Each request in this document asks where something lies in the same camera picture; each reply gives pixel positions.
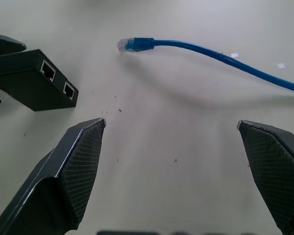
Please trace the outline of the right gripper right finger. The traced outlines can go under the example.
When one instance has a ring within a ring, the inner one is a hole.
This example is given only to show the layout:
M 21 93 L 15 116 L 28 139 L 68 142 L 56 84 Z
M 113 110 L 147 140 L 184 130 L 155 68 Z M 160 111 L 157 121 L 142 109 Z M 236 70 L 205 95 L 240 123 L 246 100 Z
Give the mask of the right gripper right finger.
M 238 122 L 254 182 L 284 235 L 294 235 L 294 134 L 274 126 Z

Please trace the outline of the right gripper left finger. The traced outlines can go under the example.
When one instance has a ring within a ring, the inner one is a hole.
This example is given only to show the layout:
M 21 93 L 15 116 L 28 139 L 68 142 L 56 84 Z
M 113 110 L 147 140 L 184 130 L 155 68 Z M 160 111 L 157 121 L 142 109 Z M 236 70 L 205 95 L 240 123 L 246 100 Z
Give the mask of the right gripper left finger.
M 70 127 L 34 167 L 0 216 L 0 235 L 64 235 L 77 230 L 98 170 L 104 118 Z

